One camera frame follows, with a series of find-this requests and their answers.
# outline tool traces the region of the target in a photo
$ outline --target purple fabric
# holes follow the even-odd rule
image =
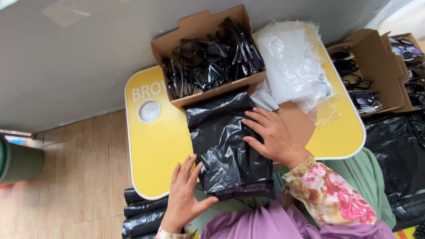
[[[202,232],[201,239],[343,239],[395,238],[382,221],[375,225],[330,226],[321,230],[311,225],[304,215],[291,205],[286,212],[280,202],[271,200],[263,206],[225,212],[213,217]]]

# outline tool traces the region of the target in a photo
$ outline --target floral sleeve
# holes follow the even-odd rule
[[[191,234],[174,234],[164,231],[162,228],[159,228],[158,233],[155,236],[155,239],[193,239],[195,237],[196,231]]]
[[[283,177],[282,188],[302,201],[321,227],[329,225],[375,224],[372,207],[339,174],[310,157]]]

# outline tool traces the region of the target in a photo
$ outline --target yellow folding table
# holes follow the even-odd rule
[[[323,44],[318,48],[326,59],[322,63],[326,76],[340,97],[333,103],[340,117],[314,128],[305,149],[320,160],[349,158],[363,147],[365,128]],[[170,103],[166,84],[162,69],[156,66],[134,74],[125,88],[133,185],[149,200],[168,195],[175,166],[193,154],[185,113]],[[141,117],[141,111],[147,117]],[[325,114],[318,111],[317,117]]]

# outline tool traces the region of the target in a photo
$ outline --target cardboard box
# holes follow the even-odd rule
[[[248,14],[243,5],[211,15],[208,11],[201,11],[178,21],[178,29],[156,38],[150,44],[155,61],[162,66],[162,57],[171,57],[171,51],[180,45],[182,38],[198,38],[208,40],[207,34],[214,35],[220,31],[219,24],[224,19],[230,17],[234,23],[240,23],[247,32],[251,32],[251,25]],[[237,81],[233,81],[217,87],[215,89],[202,92],[195,88],[193,95],[175,100],[167,87],[168,98],[175,107],[190,105],[195,102],[205,100],[216,95],[235,90],[237,88],[253,85],[262,82],[266,77],[266,72],[253,74]],[[168,79],[164,76],[165,83],[168,85]]]
[[[376,30],[361,29],[351,34],[344,42],[327,48],[329,54],[350,49],[359,67],[359,71],[354,74],[366,80],[373,80],[370,90],[379,91],[375,97],[382,103],[382,110],[361,116],[393,111],[405,105],[399,83],[403,72],[397,56],[391,47],[388,49],[385,45],[385,38],[388,41],[387,34],[380,36]]]
[[[409,41],[413,42],[415,44],[415,47],[421,49],[421,51],[423,52],[423,48],[421,48],[421,45],[418,43],[418,41],[416,40],[416,38],[414,37],[414,35],[412,33],[405,33],[405,34],[399,34],[399,35],[395,35],[395,36],[391,36],[392,38],[406,38]],[[391,49],[391,43],[389,42],[385,42],[385,45],[387,48]],[[400,68],[402,70],[403,75],[399,78],[399,84],[402,90],[402,94],[403,94],[403,99],[404,99],[404,106],[394,109],[392,112],[396,112],[396,113],[400,113],[400,112],[410,112],[410,111],[417,111],[420,110],[420,108],[413,108],[412,103],[409,100],[409,96],[407,94],[406,88],[404,87],[404,82],[407,81],[409,79],[409,73],[407,71],[407,67],[406,67],[406,62],[403,60],[403,56],[397,56],[398,59],[398,63],[400,65]],[[419,64],[420,62],[425,62],[425,58],[424,57],[418,57],[416,59],[414,59],[413,61],[408,62],[409,65],[415,65],[415,64]]]

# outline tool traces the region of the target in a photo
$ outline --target woman's left hand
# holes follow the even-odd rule
[[[214,196],[198,202],[193,195],[196,180],[202,168],[202,162],[200,162],[190,173],[195,160],[196,154],[193,157],[187,156],[183,165],[178,163],[174,169],[168,207],[161,223],[161,228],[166,232],[179,234],[187,223],[218,202],[218,198]]]

